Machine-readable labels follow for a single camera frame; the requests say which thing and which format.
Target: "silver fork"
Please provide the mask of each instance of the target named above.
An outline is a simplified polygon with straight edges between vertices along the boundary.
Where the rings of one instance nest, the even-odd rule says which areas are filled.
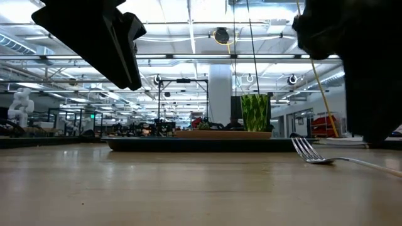
[[[297,153],[307,163],[332,164],[336,160],[350,161],[352,163],[356,163],[356,164],[359,164],[362,166],[367,166],[372,169],[379,170],[379,171],[389,173],[394,176],[398,176],[398,177],[402,178],[402,172],[400,172],[400,171],[389,169],[389,168],[383,167],[383,166],[378,166],[376,164],[368,163],[365,161],[360,161],[360,160],[351,159],[351,158],[341,158],[341,157],[326,159],[326,158],[322,157],[320,154],[318,154],[316,152],[316,150],[310,145],[310,143],[304,137],[292,137],[291,141],[292,141]]]

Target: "wooden table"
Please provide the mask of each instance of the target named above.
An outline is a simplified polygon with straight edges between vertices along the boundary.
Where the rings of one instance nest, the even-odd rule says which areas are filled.
[[[402,170],[402,151],[319,148]],[[402,180],[296,153],[0,151],[0,225],[402,225]]]

